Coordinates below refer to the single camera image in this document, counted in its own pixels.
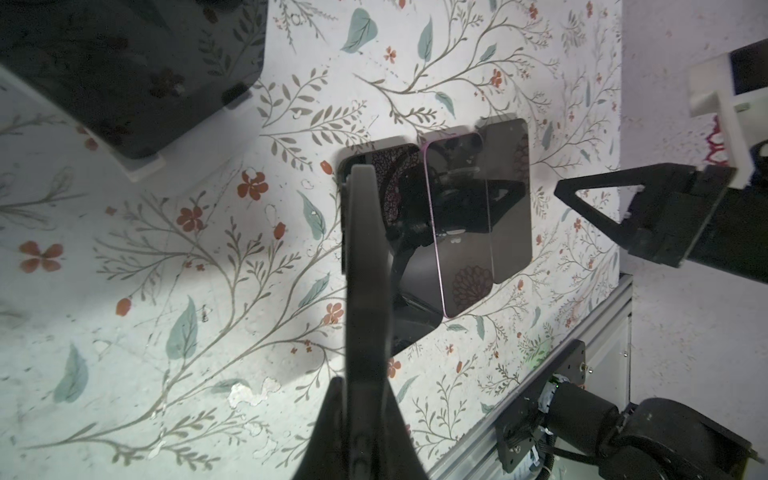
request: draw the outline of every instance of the black mounting plate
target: black mounting plate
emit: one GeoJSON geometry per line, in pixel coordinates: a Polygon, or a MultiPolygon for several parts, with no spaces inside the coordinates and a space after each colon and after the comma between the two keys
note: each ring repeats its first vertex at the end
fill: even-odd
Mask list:
{"type": "Polygon", "coordinates": [[[538,416],[538,398],[549,379],[557,373],[576,385],[584,385],[587,378],[584,371],[586,368],[584,363],[586,360],[585,351],[584,342],[580,340],[570,341],[551,362],[534,372],[533,380],[494,422],[498,459],[501,461],[505,472],[511,473],[515,470],[515,467],[531,451],[535,443],[541,439],[542,434],[539,430],[535,436],[529,436],[518,444],[521,447],[518,452],[507,445],[507,440],[515,436],[517,432],[522,429],[530,431],[531,427],[534,426],[533,423],[538,416]]]}

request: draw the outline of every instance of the phone screen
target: phone screen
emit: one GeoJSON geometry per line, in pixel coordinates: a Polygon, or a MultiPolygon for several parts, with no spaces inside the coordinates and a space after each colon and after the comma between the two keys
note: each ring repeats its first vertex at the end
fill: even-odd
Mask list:
{"type": "Polygon", "coordinates": [[[483,149],[477,133],[433,141],[424,149],[442,307],[448,318],[477,303],[493,287],[483,149]]]}
{"type": "Polygon", "coordinates": [[[480,129],[480,163],[488,179],[493,280],[517,275],[533,256],[528,125],[503,121],[480,129]]]}

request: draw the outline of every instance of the floral wallpaper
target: floral wallpaper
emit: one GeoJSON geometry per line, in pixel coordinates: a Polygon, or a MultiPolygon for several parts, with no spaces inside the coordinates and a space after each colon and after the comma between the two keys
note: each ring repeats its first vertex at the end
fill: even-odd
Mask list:
{"type": "MultiPolygon", "coordinates": [[[[200,15],[212,45],[231,35],[200,15]]],[[[425,468],[617,285],[616,246],[552,191],[618,168],[620,2],[273,0],[268,15],[252,142],[176,198],[0,83],[3,477],[290,478],[343,374],[335,172],[359,151],[529,126],[531,265],[389,360],[425,468]]],[[[176,81],[161,72],[158,94],[176,81]]],[[[617,218],[615,190],[581,195],[617,218]]]]}

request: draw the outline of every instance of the white wall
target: white wall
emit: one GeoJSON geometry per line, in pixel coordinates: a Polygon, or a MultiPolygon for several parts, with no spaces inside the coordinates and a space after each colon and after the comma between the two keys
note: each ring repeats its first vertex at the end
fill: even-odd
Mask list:
{"type": "MultiPolygon", "coordinates": [[[[687,68],[766,37],[766,0],[624,0],[621,166],[702,165],[712,117],[689,118],[687,68]]],[[[685,403],[768,455],[768,285],[625,253],[621,265],[635,275],[632,400],[685,403]]]]}

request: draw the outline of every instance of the green leaf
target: green leaf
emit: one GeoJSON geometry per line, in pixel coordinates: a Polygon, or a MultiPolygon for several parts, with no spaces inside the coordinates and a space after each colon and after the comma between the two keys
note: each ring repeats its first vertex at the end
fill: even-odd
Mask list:
{"type": "Polygon", "coordinates": [[[197,312],[192,297],[187,296],[187,309],[179,315],[168,333],[165,353],[171,360],[188,359],[197,348],[197,312]]]}
{"type": "Polygon", "coordinates": [[[232,387],[238,383],[242,383],[246,387],[250,388],[248,382],[243,379],[228,379],[218,382],[216,385],[210,387],[209,393],[229,393],[232,391],[232,387]]]}
{"type": "Polygon", "coordinates": [[[423,61],[429,61],[432,58],[432,19],[422,30],[422,36],[419,37],[419,58],[423,61]]]}
{"type": "Polygon", "coordinates": [[[536,310],[534,312],[533,316],[533,323],[531,324],[531,328],[536,326],[536,322],[538,321],[538,317],[541,316],[541,309],[539,307],[536,307],[536,310]]]}
{"type": "Polygon", "coordinates": [[[549,145],[552,143],[552,132],[554,132],[554,128],[552,127],[552,122],[549,122],[547,129],[544,130],[544,137],[541,138],[541,146],[545,150],[549,150],[549,145]]]}
{"type": "Polygon", "coordinates": [[[326,289],[328,286],[328,280],[331,278],[331,273],[328,272],[323,278],[320,280],[317,280],[314,285],[312,285],[312,288],[310,288],[310,291],[306,293],[304,298],[301,299],[299,302],[299,308],[309,305],[315,298],[320,295],[323,290],[326,289]]]}
{"type": "Polygon", "coordinates": [[[88,365],[85,364],[85,359],[80,355],[77,347],[70,343],[64,376],[53,391],[53,401],[72,403],[83,393],[87,384],[88,365]]]}
{"type": "Polygon", "coordinates": [[[346,43],[341,49],[347,53],[355,53],[360,47],[373,40],[378,33],[379,29],[368,12],[364,8],[358,8],[352,13],[346,43]]]}
{"type": "Polygon", "coordinates": [[[480,337],[480,340],[485,339],[485,321],[480,315],[475,315],[475,320],[477,320],[478,323],[478,336],[480,337]]]}
{"type": "Polygon", "coordinates": [[[163,15],[160,15],[152,0],[120,0],[120,3],[130,8],[138,18],[156,27],[165,28],[170,33],[168,24],[165,23],[163,15]]]}
{"type": "Polygon", "coordinates": [[[397,392],[397,403],[400,403],[403,401],[403,399],[406,397],[406,393],[408,392],[408,388],[410,388],[411,384],[416,380],[417,376],[412,376],[411,378],[407,379],[405,383],[402,384],[402,387],[400,387],[400,391],[397,392]]]}
{"type": "Polygon", "coordinates": [[[456,114],[453,113],[453,100],[451,100],[451,98],[448,95],[446,95],[446,94],[442,93],[441,91],[439,91],[439,92],[435,93],[435,98],[437,98],[437,100],[440,103],[445,105],[445,109],[448,110],[449,112],[451,112],[451,115],[453,115],[453,117],[456,118],[456,114]]]}
{"type": "Polygon", "coordinates": [[[496,53],[496,44],[493,44],[490,47],[485,49],[485,53],[480,57],[480,61],[488,60],[490,57],[493,56],[494,53],[496,53]]]}
{"type": "Polygon", "coordinates": [[[312,229],[312,237],[315,240],[320,240],[326,234],[326,220],[323,218],[320,210],[317,210],[317,207],[310,202],[309,198],[305,197],[301,192],[298,193],[304,199],[304,219],[312,229]]]}

